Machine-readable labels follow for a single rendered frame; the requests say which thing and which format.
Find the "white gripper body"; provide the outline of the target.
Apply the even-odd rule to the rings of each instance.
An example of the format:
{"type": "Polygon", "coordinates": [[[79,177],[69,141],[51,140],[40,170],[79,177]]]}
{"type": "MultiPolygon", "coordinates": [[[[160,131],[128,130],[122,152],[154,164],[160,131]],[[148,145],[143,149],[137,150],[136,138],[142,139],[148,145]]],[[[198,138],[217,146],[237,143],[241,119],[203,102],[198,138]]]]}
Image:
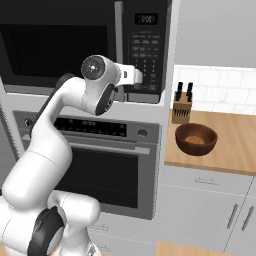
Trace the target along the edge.
{"type": "Polygon", "coordinates": [[[141,84],[143,82],[143,73],[135,66],[130,69],[130,82],[132,84],[141,84]]]}

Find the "golden waffle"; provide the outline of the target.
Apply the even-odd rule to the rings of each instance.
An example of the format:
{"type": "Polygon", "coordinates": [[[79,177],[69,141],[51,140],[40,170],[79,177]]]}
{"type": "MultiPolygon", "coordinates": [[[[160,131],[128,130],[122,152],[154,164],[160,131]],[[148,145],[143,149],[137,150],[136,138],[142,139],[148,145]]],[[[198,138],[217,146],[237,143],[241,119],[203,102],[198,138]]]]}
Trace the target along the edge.
{"type": "Polygon", "coordinates": [[[204,144],[203,139],[197,136],[188,136],[186,137],[185,141],[190,144],[201,144],[201,145],[204,144]]]}

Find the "brown wooden bowl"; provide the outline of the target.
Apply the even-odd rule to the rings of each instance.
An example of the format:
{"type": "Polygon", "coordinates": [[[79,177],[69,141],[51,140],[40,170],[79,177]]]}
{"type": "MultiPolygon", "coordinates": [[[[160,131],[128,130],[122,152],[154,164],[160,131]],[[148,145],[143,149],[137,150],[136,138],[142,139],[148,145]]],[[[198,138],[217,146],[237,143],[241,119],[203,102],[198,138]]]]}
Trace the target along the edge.
{"type": "Polygon", "coordinates": [[[192,156],[207,155],[215,146],[218,139],[217,133],[202,124],[188,123],[180,125],[175,131],[175,140],[178,148],[192,156]],[[188,136],[197,136],[203,139],[204,144],[190,144],[185,141],[188,136]]]}

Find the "black microwave door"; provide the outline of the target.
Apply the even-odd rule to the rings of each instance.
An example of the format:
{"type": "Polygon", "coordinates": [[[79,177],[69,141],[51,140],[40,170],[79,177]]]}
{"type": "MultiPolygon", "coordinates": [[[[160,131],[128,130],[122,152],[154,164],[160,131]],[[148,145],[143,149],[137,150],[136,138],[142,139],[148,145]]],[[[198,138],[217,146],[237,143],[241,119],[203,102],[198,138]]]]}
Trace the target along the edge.
{"type": "Polygon", "coordinates": [[[0,0],[0,78],[54,87],[91,55],[116,59],[113,0],[0,0]]]}

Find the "oven door with dark window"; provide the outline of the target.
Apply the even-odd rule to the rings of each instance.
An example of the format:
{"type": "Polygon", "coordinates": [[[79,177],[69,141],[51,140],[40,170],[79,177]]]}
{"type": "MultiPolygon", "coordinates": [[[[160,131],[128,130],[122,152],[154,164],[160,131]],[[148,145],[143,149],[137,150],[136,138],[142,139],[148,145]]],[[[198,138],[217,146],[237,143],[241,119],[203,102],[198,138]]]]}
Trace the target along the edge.
{"type": "Polygon", "coordinates": [[[66,137],[79,143],[89,138],[97,139],[103,145],[134,143],[139,147],[149,147],[149,155],[72,148],[72,163],[56,188],[95,198],[106,213],[147,220],[153,218],[157,138],[149,135],[119,139],[103,136],[66,137]]]}

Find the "grey cupboard door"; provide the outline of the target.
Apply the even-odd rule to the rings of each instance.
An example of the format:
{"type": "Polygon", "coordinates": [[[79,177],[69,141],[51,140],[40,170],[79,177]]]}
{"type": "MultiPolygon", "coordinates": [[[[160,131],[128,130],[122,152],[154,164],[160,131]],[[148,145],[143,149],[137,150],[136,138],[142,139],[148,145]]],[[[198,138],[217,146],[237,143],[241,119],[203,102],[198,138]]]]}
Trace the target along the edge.
{"type": "Polygon", "coordinates": [[[158,239],[223,252],[243,201],[234,194],[163,186],[158,239]],[[227,229],[235,203],[239,207],[227,229]]]}
{"type": "Polygon", "coordinates": [[[246,198],[228,240],[225,252],[234,256],[256,256],[256,198],[246,198]],[[245,231],[242,231],[243,222],[251,206],[254,206],[253,214],[245,231]]]}

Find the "steel built-in oven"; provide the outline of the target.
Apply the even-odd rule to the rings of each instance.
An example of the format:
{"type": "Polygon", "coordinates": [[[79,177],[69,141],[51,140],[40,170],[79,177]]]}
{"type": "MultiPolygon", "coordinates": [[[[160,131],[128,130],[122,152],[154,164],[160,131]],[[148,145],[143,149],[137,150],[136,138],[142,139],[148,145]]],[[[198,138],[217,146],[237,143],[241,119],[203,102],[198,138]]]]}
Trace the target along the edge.
{"type": "Polygon", "coordinates": [[[106,213],[153,218],[158,124],[61,115],[54,127],[73,152],[58,190],[91,196],[106,213]]]}

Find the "black microwave oven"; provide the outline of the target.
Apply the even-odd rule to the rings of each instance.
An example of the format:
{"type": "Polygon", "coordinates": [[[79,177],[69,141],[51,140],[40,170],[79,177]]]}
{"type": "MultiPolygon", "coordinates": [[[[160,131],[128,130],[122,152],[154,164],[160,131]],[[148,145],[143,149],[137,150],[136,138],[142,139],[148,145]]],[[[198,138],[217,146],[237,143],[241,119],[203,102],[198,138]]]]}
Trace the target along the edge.
{"type": "Polygon", "coordinates": [[[113,0],[123,2],[123,63],[143,73],[141,84],[116,89],[117,101],[156,104],[164,90],[163,69],[172,0],[113,0]]]}

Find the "wooden knife block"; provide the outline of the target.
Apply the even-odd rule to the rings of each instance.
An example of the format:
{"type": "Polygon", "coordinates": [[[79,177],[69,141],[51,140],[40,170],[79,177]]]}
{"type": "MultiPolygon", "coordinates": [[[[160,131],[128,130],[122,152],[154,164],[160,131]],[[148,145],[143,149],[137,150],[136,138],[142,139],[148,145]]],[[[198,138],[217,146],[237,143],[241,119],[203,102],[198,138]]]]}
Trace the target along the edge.
{"type": "Polygon", "coordinates": [[[173,124],[187,124],[190,120],[192,96],[185,92],[175,92],[172,109],[173,124]]]}

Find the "grey drawer front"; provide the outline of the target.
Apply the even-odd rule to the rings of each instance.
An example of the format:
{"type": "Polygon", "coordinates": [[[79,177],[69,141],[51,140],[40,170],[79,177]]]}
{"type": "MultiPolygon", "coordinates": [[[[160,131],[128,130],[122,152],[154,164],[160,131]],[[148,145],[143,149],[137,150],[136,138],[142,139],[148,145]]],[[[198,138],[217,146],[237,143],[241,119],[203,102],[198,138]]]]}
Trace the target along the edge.
{"type": "Polygon", "coordinates": [[[136,242],[128,239],[117,238],[108,235],[90,233],[91,240],[98,246],[111,248],[110,256],[155,256],[156,245],[144,242],[136,242]]]}
{"type": "Polygon", "coordinates": [[[89,228],[90,232],[97,234],[150,244],[156,242],[157,225],[154,220],[145,220],[102,212],[97,222],[93,225],[105,225],[109,228],[108,232],[89,228]]]}
{"type": "Polygon", "coordinates": [[[163,183],[165,185],[173,185],[182,188],[208,190],[212,192],[221,192],[235,195],[246,195],[251,182],[251,176],[168,165],[164,166],[163,183]],[[205,180],[212,179],[213,181],[218,181],[218,185],[216,186],[195,182],[195,179],[198,179],[199,177],[205,180]]]}

